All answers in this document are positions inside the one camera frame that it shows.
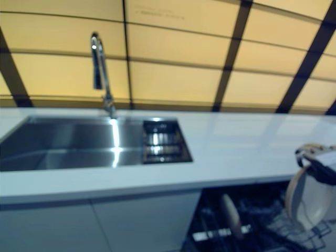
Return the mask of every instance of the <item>stainless steel sink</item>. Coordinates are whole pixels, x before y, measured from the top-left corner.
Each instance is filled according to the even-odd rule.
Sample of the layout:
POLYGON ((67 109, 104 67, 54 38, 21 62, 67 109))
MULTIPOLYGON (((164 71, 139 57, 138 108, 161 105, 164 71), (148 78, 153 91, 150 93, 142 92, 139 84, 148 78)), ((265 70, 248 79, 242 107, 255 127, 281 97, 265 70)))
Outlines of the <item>stainless steel sink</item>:
POLYGON ((0 152, 2 172, 192 161, 177 121, 159 118, 29 117, 0 152))

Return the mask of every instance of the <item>white cabinet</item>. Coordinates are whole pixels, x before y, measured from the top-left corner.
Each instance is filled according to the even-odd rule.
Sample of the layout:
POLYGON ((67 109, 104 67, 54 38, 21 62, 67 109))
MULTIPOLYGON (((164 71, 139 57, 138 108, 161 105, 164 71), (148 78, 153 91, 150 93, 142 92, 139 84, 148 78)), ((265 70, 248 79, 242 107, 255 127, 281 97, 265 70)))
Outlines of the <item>white cabinet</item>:
POLYGON ((200 191, 95 201, 93 206, 113 252, 179 250, 200 191))
POLYGON ((1 252, 110 252, 92 206, 0 211, 1 252))

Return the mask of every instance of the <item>dishwasher basket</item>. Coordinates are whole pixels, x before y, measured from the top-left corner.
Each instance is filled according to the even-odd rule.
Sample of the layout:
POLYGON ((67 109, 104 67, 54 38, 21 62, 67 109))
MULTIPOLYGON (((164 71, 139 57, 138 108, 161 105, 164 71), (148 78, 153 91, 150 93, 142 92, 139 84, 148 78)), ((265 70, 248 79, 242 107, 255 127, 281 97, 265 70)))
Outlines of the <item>dishwasher basket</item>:
POLYGON ((304 252, 325 248, 323 237, 331 233, 322 221, 310 231, 295 229, 285 212, 288 182, 233 186, 204 190, 185 252, 304 252), (231 233, 221 211, 220 197, 227 193, 235 203, 244 239, 231 233))

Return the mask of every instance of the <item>backsplash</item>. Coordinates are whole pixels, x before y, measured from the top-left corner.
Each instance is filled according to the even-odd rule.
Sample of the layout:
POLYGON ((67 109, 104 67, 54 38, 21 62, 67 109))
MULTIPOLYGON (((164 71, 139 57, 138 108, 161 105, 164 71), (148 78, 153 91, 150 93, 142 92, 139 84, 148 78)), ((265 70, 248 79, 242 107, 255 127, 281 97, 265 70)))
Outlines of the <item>backsplash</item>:
POLYGON ((1 0, 0 105, 336 114, 336 0, 1 0))

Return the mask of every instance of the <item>chrome faucet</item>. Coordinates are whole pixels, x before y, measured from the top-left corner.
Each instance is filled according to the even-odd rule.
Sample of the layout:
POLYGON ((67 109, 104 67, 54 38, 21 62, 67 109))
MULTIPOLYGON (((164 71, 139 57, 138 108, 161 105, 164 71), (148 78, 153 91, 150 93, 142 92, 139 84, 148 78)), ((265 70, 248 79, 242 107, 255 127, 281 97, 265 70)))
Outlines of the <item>chrome faucet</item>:
POLYGON ((104 48, 98 33, 92 33, 91 51, 93 58, 93 88, 105 88, 106 94, 102 97, 104 109, 111 118, 115 118, 116 107, 114 106, 113 96, 110 92, 110 84, 106 68, 104 48))

